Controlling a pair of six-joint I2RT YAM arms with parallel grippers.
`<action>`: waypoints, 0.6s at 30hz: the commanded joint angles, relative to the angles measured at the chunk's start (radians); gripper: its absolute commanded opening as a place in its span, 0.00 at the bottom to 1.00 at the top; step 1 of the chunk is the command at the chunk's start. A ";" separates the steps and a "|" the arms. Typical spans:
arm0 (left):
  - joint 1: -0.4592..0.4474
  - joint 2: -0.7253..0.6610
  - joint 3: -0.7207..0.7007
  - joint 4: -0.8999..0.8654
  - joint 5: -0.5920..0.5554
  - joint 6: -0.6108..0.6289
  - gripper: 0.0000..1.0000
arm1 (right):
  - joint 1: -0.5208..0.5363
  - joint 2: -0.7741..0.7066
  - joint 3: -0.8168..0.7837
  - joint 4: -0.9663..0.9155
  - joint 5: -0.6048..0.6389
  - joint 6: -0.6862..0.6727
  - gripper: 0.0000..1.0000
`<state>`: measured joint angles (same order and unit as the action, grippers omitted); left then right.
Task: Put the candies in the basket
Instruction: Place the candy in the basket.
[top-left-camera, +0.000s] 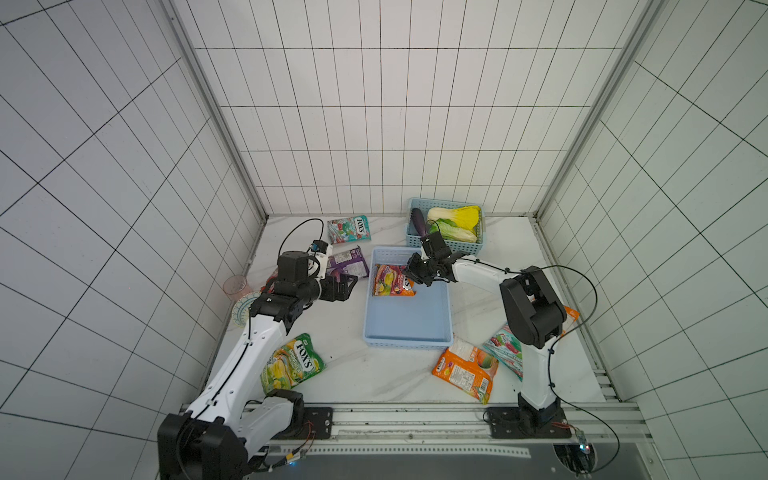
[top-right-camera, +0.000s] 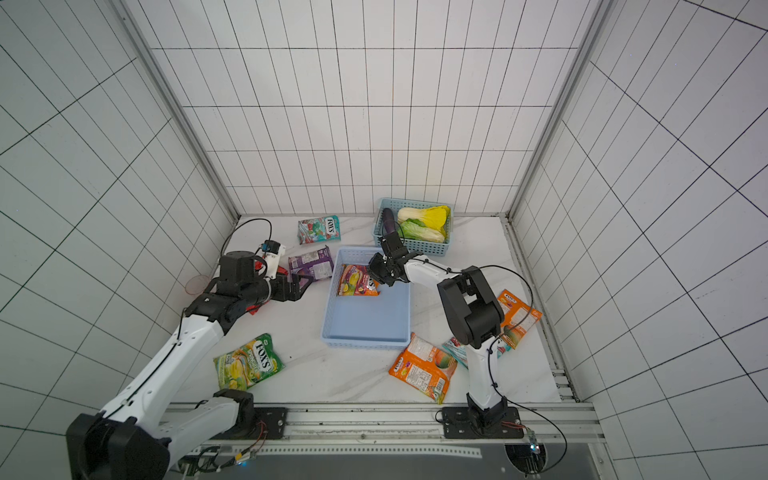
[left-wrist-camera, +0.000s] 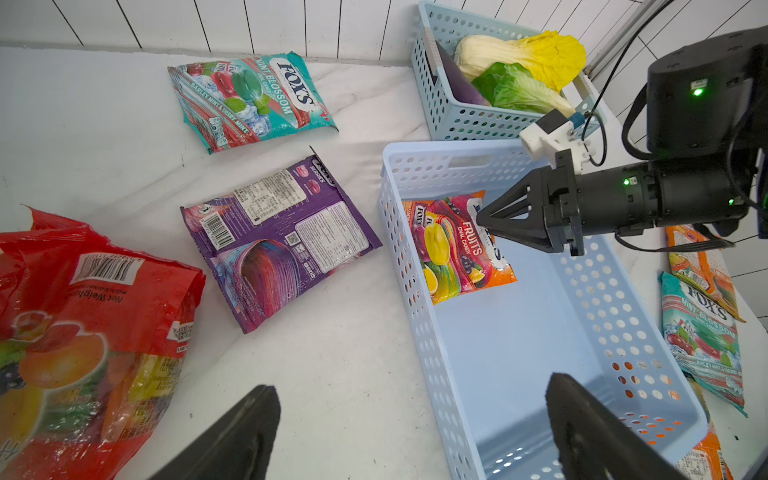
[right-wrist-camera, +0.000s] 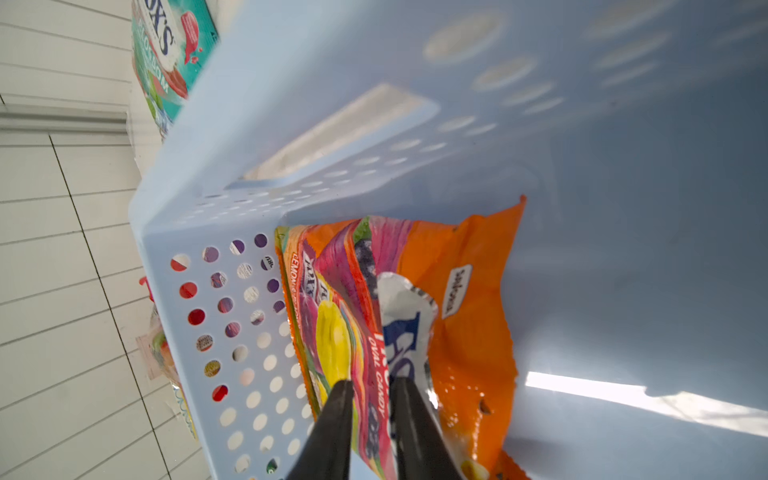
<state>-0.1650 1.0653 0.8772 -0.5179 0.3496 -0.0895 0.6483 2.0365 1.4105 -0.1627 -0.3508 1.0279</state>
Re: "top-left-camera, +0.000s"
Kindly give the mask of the purple candy bag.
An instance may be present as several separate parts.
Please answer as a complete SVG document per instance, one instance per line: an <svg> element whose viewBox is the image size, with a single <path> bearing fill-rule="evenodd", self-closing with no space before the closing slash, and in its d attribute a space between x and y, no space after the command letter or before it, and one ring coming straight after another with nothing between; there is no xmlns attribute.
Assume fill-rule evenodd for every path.
<svg viewBox="0 0 768 480"><path fill-rule="evenodd" d="M328 273L338 277L340 274L354 275L358 279L367 278L369 266L359 246L334 253L328 258Z"/></svg>

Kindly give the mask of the pink yellow Fox's candy bag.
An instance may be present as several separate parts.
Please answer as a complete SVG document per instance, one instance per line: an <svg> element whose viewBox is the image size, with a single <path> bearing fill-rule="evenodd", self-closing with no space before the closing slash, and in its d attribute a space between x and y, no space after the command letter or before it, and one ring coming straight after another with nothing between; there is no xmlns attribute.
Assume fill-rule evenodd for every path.
<svg viewBox="0 0 768 480"><path fill-rule="evenodd" d="M376 297L415 296L414 282L406 276L405 270L406 267L402 265L377 265L372 294Z"/></svg>

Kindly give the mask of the large light blue basket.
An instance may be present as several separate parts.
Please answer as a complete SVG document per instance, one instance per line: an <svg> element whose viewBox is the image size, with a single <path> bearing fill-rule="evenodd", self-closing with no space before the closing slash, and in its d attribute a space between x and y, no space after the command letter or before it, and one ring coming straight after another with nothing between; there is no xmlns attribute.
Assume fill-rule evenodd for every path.
<svg viewBox="0 0 768 480"><path fill-rule="evenodd" d="M376 296L369 276L363 340L370 346L445 349L453 344L450 292L436 282L413 296Z"/></svg>

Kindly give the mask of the green Fox's candy bag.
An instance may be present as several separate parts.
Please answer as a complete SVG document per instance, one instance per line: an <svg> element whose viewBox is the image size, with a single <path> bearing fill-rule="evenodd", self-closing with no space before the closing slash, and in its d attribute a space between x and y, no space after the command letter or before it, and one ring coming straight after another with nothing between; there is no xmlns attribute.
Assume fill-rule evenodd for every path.
<svg viewBox="0 0 768 480"><path fill-rule="evenodd" d="M302 333L273 353L260 375L261 385L265 394L273 390L292 390L325 368L312 337Z"/></svg>

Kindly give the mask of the orange candy bag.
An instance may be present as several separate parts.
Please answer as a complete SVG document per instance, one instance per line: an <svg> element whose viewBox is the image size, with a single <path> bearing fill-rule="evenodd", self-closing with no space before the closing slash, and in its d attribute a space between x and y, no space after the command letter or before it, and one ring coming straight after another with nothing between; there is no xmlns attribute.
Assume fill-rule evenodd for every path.
<svg viewBox="0 0 768 480"><path fill-rule="evenodd" d="M572 308L570 308L568 306L565 306L565 311L566 311L566 314L567 314L568 318L571 321L577 322L580 319L581 314L578 311L576 311L576 310L574 310L574 309L572 309Z"/></svg>

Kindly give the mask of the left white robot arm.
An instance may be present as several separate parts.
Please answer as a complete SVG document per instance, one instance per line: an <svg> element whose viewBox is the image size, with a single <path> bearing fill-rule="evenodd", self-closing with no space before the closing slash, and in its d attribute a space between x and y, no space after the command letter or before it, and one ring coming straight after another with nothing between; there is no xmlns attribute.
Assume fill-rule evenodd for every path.
<svg viewBox="0 0 768 480"><path fill-rule="evenodd" d="M221 368L184 412L167 415L158 428L160 478L243 479L268 471L270 441L310 429L298 392L272 390L252 410L246 406L302 313L316 301L345 301L354 289L356 276L326 274L331 251L316 240L305 252L279 255L276 277L250 304L243 333Z"/></svg>

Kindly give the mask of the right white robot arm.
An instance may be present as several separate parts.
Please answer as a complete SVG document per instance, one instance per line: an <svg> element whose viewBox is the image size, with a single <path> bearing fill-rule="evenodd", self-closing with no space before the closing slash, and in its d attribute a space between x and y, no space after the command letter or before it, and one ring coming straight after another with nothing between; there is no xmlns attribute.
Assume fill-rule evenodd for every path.
<svg viewBox="0 0 768 480"><path fill-rule="evenodd" d="M551 359L567 314L542 268L531 266L512 271L471 256L438 260L414 253L407 261L405 273L419 285L430 286L441 280L467 283L496 293L507 326L522 347L518 428L532 437L562 412L551 376Z"/></svg>

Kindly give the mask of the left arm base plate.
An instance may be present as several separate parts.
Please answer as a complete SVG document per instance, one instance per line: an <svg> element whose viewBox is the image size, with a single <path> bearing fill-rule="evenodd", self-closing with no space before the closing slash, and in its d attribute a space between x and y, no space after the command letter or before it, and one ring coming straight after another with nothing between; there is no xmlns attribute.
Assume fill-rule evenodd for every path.
<svg viewBox="0 0 768 480"><path fill-rule="evenodd" d="M334 410L331 407L308 407L299 416L297 439L328 440L332 436Z"/></svg>

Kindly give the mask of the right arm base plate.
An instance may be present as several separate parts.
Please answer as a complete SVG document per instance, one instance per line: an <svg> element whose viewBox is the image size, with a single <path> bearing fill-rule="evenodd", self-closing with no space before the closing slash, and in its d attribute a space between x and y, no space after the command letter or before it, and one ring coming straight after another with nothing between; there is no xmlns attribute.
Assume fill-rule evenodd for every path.
<svg viewBox="0 0 768 480"><path fill-rule="evenodd" d="M550 422L536 424L533 420L525 420L521 416L522 409L518 407L488 407L482 415L483 421L490 428L493 439L502 440L565 440L572 437L569 427L564 427L566 417L558 408Z"/></svg>

